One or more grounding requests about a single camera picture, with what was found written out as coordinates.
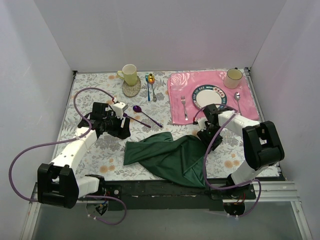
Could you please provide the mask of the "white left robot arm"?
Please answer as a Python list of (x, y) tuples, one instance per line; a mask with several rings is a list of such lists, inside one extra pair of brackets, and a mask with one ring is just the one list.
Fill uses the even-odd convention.
[(106, 196), (105, 179), (89, 174), (75, 177), (75, 171), (88, 149), (107, 133), (125, 140), (130, 137), (130, 119), (125, 115), (128, 105), (94, 102), (90, 113), (80, 121), (75, 140), (50, 163), (43, 163), (37, 170), (37, 197), (42, 204), (71, 209), (81, 197), (91, 195), (95, 200)]

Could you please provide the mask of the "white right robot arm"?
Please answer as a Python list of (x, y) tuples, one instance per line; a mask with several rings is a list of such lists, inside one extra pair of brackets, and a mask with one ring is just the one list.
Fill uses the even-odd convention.
[(192, 121), (199, 126), (197, 135), (207, 147), (205, 158), (222, 143), (223, 138), (220, 133), (223, 129), (237, 134), (243, 142), (244, 162), (227, 177), (224, 186), (217, 187), (207, 181), (211, 194), (237, 199), (249, 190), (261, 172), (285, 158), (273, 122), (251, 120), (226, 104), (209, 104), (199, 111), (204, 113), (204, 117), (194, 116)]

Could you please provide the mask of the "dark green cloth napkin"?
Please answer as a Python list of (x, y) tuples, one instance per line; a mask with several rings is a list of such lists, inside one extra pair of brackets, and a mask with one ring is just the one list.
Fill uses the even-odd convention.
[(139, 163), (153, 175), (184, 187), (205, 188), (203, 160), (207, 147), (194, 135), (176, 140), (170, 132), (125, 144), (125, 166)]

